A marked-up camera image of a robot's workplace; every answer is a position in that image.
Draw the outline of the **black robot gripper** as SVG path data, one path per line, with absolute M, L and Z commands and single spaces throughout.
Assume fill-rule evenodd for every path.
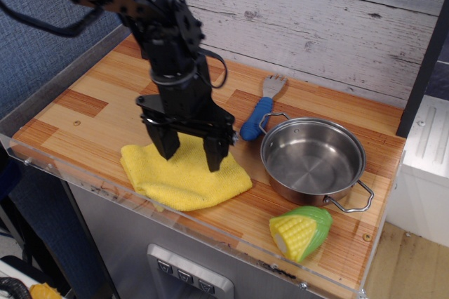
M 158 85 L 158 93 L 141 95 L 136 103 L 159 154 L 169 160 L 180 147 L 177 132 L 203 140 L 210 172 L 220 170 L 229 146 L 237 140 L 235 118 L 212 99 L 212 88 L 195 76 L 179 85 Z

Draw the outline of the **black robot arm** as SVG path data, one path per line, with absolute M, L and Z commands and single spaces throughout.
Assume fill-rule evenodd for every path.
M 118 14 L 148 59 L 157 93 L 136 103 L 159 154 L 171 158 L 180 133 L 196 136 L 203 141 L 209 170 L 217 171 L 236 141 L 234 117 L 213 101 L 207 63 L 212 53 L 201 47 L 202 24 L 186 0 L 70 1 Z

